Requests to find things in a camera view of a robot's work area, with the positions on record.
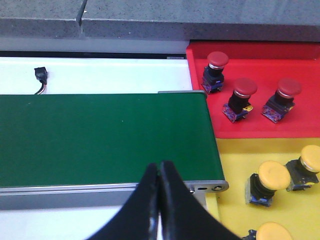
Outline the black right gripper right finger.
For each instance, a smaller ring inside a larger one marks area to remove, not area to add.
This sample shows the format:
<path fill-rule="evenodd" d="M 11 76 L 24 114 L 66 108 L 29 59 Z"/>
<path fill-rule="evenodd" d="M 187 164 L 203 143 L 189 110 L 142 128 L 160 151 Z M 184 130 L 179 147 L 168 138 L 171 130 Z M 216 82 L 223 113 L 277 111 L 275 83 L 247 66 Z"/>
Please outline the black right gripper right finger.
<path fill-rule="evenodd" d="M 159 169 L 159 209 L 164 240 L 239 240 L 190 193 L 172 161 Z"/>

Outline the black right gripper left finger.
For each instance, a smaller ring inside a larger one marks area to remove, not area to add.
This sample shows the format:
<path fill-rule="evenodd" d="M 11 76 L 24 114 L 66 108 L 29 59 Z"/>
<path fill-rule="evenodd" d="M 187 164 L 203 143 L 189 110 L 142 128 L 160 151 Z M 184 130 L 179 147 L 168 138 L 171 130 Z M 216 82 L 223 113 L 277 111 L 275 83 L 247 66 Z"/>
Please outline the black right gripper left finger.
<path fill-rule="evenodd" d="M 156 240 L 158 236 L 158 169 L 150 163 L 118 213 L 90 240 Z"/>

